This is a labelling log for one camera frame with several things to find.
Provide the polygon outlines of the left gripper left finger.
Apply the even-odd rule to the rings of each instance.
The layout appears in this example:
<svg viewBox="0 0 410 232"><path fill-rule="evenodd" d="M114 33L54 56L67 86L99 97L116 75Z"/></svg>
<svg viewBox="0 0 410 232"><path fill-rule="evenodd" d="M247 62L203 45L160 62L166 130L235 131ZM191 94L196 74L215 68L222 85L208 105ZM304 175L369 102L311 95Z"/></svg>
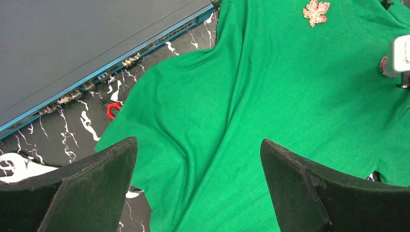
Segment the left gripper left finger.
<svg viewBox="0 0 410 232"><path fill-rule="evenodd" d="M3 232L115 232L137 158L128 137L54 171L0 187Z"/></svg>

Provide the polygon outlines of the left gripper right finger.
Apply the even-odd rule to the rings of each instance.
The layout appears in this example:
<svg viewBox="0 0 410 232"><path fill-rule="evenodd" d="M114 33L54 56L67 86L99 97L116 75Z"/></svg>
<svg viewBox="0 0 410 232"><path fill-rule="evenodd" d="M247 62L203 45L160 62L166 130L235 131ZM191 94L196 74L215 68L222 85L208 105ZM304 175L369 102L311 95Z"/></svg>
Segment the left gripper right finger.
<svg viewBox="0 0 410 232"><path fill-rule="evenodd" d="M407 232L410 189L371 182L265 139L260 156L282 232Z"/></svg>

